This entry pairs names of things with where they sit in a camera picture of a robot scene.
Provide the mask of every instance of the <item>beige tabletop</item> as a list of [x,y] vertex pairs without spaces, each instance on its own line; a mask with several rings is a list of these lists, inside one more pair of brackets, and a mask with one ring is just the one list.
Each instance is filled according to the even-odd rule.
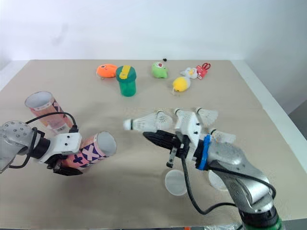
[[[0,92],[0,123],[33,118],[24,100],[34,92],[49,91],[74,115],[83,137],[109,131],[118,149],[79,176],[57,175],[32,161],[23,169],[6,170],[0,175],[0,228],[157,228],[239,222],[234,207],[219,207],[202,216],[187,195],[169,194],[164,186],[168,150],[122,128],[124,118],[158,108],[171,113],[171,108],[199,106],[219,111],[215,127],[236,134],[235,144],[268,176],[277,189],[275,205],[281,218],[307,218],[307,175],[230,61],[210,61],[205,79],[192,80],[184,93],[171,93],[180,70],[203,62],[167,61],[169,78],[164,80],[150,75],[153,61],[30,61]],[[103,63],[132,65],[137,72],[136,95],[125,98],[116,79],[96,77],[95,69]],[[46,131],[39,122],[34,125]],[[23,160],[17,156],[14,164]],[[181,169],[178,159],[175,168]],[[231,202],[227,192],[210,186],[207,172],[189,165],[189,173],[203,209]]]

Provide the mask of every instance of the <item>green cup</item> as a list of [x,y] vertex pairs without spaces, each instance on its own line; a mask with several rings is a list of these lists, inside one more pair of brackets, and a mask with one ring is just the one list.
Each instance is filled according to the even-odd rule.
[[116,79],[119,82],[120,92],[125,97],[136,93],[136,72],[132,66],[121,66],[116,70]]

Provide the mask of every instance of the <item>paper cup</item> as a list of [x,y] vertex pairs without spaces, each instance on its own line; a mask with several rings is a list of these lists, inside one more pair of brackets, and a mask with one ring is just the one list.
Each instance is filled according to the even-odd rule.
[[[36,92],[30,95],[24,102],[25,106],[30,108],[36,116],[45,115],[54,112],[63,112],[60,105],[50,92]],[[54,134],[68,133],[72,123],[65,114],[56,114],[39,119]]]
[[63,166],[82,170],[114,155],[116,148],[114,137],[108,132],[101,132],[82,140],[79,152],[69,155],[61,163]]

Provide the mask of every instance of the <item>red scissors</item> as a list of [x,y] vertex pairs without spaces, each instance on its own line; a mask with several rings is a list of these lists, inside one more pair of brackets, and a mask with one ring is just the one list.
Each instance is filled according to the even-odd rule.
[[208,73],[208,69],[210,69],[211,64],[210,63],[203,63],[202,66],[197,66],[197,78],[198,79],[203,79],[205,77],[205,75]]

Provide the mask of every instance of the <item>orange toy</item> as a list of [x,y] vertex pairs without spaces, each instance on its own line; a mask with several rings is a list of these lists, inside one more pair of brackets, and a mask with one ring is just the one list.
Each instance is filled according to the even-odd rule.
[[101,79],[104,78],[113,78],[116,76],[116,69],[117,66],[112,64],[103,64],[101,66],[98,66],[96,70],[96,74]]

